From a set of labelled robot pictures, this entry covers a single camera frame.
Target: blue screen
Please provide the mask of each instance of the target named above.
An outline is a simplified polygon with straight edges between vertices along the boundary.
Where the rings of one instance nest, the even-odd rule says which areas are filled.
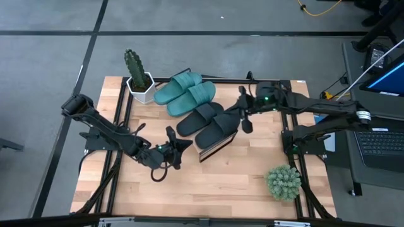
[[[404,62],[370,84],[368,88],[399,95],[404,94]]]

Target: white cable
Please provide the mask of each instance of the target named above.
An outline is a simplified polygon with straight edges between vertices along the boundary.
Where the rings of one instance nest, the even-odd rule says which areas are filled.
[[[351,84],[351,86],[349,86],[343,93],[342,95],[340,95],[340,97],[338,97],[336,100],[338,101],[342,96],[344,96],[349,90],[352,89],[353,86],[355,86],[355,84],[374,66],[376,65],[381,59],[383,59],[384,57],[386,57],[386,55],[388,55],[392,50],[394,50],[396,47],[398,47],[401,43],[404,42],[404,39],[401,40],[398,44],[396,44],[393,48],[389,49],[389,51],[387,51],[385,54],[383,54],[383,56],[381,56],[376,62],[374,62],[370,67],[368,67],[364,73],[362,73],[362,75],[359,76],[358,79],[355,80],[355,82],[353,82]]]

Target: slipper strap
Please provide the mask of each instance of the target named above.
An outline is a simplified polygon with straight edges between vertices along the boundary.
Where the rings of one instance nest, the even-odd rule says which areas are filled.
[[[205,88],[203,87],[203,83],[188,88],[188,91],[194,97],[197,105],[201,105],[201,104],[210,102],[210,96],[209,96],[208,92],[205,90]]]
[[[240,124],[240,119],[224,113],[217,115],[213,120],[222,129],[225,136],[233,134]]]
[[[195,85],[194,80],[188,75],[188,73],[181,73],[180,75],[173,76],[172,79],[181,86],[183,91]]]
[[[215,110],[209,105],[209,103],[196,107],[195,111],[197,111],[207,122],[216,116]]]

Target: black desk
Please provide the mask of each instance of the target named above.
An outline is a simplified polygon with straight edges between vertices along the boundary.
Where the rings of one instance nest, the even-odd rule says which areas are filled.
[[[365,53],[355,51],[350,42],[343,43],[342,49],[348,82],[351,84],[363,73],[362,65],[364,63]],[[365,108],[370,110],[372,117],[380,116],[392,119],[404,119],[404,98],[362,91],[359,90],[359,86],[354,87],[350,91],[350,94],[351,99],[360,101]],[[379,120],[373,118],[372,124],[395,124],[397,127],[404,128],[404,122],[402,122],[402,125],[398,125],[397,121],[388,119]],[[404,173],[369,168],[363,164],[353,132],[344,131],[342,134],[339,133],[339,135],[336,136],[336,140],[338,140],[336,141],[336,149],[346,149],[349,151],[350,169],[354,188],[360,187],[358,183],[366,183],[404,190]]]

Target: cactus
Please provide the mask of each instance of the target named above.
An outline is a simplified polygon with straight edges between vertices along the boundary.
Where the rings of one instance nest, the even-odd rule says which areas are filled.
[[[140,57],[135,51],[126,49],[124,58],[126,66],[131,73],[134,86],[142,90],[147,90],[147,88],[150,86],[150,80],[148,80],[148,76],[145,75],[145,70],[141,64]]]
[[[300,175],[296,168],[289,165],[278,166],[266,176],[272,196],[276,200],[292,201],[299,194]]]

